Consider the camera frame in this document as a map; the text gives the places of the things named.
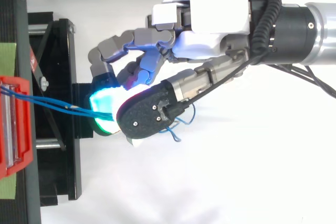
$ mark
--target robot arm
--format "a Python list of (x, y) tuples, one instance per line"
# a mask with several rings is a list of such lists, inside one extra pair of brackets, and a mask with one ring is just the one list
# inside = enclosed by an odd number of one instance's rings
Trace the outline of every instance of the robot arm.
[[(129, 138), (170, 126), (204, 94), (243, 74), (249, 64), (335, 64), (336, 4), (282, 5), (281, 0), (164, 0), (147, 28), (125, 31), (89, 53), (93, 85), (151, 84), (165, 60), (204, 62), (127, 100), (117, 122)], [(115, 77), (128, 50), (144, 54)]]

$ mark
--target black cylinder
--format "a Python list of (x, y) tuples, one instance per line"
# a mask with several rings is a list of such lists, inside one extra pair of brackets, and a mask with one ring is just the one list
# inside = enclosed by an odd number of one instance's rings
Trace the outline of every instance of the black cylinder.
[[(251, 2), (251, 32), (265, 8), (265, 2)], [(310, 53), (316, 38), (316, 22), (307, 7), (283, 6), (269, 36), (270, 53), (259, 64), (293, 64)]]

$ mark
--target green tape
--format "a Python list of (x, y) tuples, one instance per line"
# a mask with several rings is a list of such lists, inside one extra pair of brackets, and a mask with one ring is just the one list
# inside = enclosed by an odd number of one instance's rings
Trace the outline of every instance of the green tape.
[(0, 179), (0, 199), (15, 199), (16, 174)]
[(0, 76), (14, 75), (15, 53), (16, 43), (0, 43)]
[[(16, 43), (0, 43), (0, 76), (13, 76)], [(15, 199), (16, 174), (0, 179), (0, 199)]]

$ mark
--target metal screw head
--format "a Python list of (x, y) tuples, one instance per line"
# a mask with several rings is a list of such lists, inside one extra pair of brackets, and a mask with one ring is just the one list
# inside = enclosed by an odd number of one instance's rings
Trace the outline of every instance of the metal screw head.
[(47, 87), (49, 87), (49, 82), (47, 81), (47, 79), (43, 76), (40, 79), (40, 87), (42, 89), (42, 91), (46, 91)]
[(74, 24), (70, 24), (70, 25), (69, 25), (69, 32), (70, 32), (71, 34), (75, 34), (75, 33), (76, 33), (76, 27), (75, 27)]

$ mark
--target black metal bracket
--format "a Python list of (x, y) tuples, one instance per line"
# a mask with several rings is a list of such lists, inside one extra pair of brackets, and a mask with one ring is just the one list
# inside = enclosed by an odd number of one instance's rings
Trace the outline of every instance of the black metal bracket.
[[(33, 92), (83, 107), (90, 84), (76, 83), (76, 63), (73, 24), (68, 19), (53, 21), (52, 13), (29, 13), (29, 25), (46, 25), (42, 34), (31, 33), (30, 45), (36, 55), (41, 73), (49, 87), (41, 91), (39, 75), (34, 73)], [(93, 137), (93, 130), (86, 118), (51, 111), (55, 123), (46, 119), (48, 113), (35, 106), (36, 136), (39, 141), (59, 140), (65, 148), (46, 145), (37, 150), (40, 204), (57, 205), (57, 195), (68, 195), (76, 200), (81, 195), (79, 138)]]

